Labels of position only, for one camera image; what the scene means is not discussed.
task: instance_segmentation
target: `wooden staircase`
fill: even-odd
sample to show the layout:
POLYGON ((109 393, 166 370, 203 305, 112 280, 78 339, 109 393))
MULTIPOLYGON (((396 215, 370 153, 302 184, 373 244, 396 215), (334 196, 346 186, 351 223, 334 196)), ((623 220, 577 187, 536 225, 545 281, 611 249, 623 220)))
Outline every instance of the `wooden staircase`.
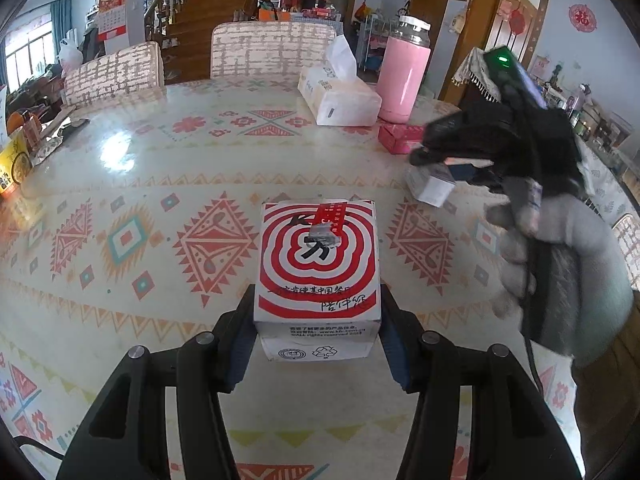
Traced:
POLYGON ((179 45, 162 50, 167 83, 209 78, 211 33, 220 23, 232 22, 244 0, 185 0, 168 36, 179 45))
POLYGON ((257 0, 154 0, 145 14, 147 41, 177 42, 162 49, 166 83, 208 79, 213 29, 256 7, 257 0))

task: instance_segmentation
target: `calendar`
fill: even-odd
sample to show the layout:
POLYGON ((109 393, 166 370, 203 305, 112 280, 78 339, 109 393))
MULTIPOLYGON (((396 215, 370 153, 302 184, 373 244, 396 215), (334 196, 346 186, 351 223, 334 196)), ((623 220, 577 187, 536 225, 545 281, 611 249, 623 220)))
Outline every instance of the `calendar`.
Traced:
POLYGON ((98 0, 98 40, 105 41, 127 32, 127 0, 98 0))

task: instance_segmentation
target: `dining table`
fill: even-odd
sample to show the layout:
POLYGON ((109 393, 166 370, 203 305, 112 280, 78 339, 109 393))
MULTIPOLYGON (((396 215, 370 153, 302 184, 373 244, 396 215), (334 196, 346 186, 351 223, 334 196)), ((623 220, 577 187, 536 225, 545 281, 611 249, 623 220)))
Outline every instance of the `dining table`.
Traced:
MULTIPOLYGON (((405 155, 373 126, 317 126, 296 78, 220 78, 79 107, 89 124, 0 209, 0 416, 64 454, 127 351, 176 348, 211 330, 255 283, 265 202, 371 200, 380 280, 399 307, 459 346, 510 348, 529 373, 519 316, 494 314, 505 202, 458 183, 441 208, 414 200, 405 155), (210 211, 226 231, 210 229, 210 211), (187 261, 199 235, 215 258, 187 261)), ((411 124, 457 108, 418 96, 411 124)), ((570 360, 534 344, 543 395, 581 464, 570 360)), ((172 478, 184 477, 175 390, 166 393, 172 478)), ((466 476, 471 390, 462 388, 452 476, 466 476)), ((417 394, 377 341, 366 358, 269 361, 256 342, 220 404, 242 480, 396 477, 417 394)), ((22 448, 47 479, 60 462, 22 448)))

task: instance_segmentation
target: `small white box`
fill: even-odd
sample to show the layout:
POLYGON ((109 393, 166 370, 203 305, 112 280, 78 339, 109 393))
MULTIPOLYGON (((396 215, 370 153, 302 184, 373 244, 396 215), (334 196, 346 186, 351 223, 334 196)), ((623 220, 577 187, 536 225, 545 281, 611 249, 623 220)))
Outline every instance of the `small white box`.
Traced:
POLYGON ((406 172, 406 182, 416 200, 436 207, 442 206, 456 187, 456 181, 445 164, 430 164, 419 168, 410 166, 406 172))
POLYGON ((380 328, 380 303, 373 202, 263 205, 254 324, 270 360, 366 357, 380 328), (309 236, 321 216, 341 217, 331 224, 332 232, 340 224, 338 245, 309 236))
POLYGON ((362 79, 342 81, 328 64, 304 67, 298 90, 319 126, 373 126, 382 106, 362 79))

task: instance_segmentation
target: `pink thermos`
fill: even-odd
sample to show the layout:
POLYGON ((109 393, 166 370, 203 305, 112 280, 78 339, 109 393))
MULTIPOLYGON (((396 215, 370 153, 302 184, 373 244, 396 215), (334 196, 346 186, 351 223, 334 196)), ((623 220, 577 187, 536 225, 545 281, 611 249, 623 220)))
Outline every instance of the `pink thermos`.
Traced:
POLYGON ((400 16, 386 42, 376 91, 382 97, 378 116, 390 123, 409 120, 429 54, 431 25, 413 16, 400 16))

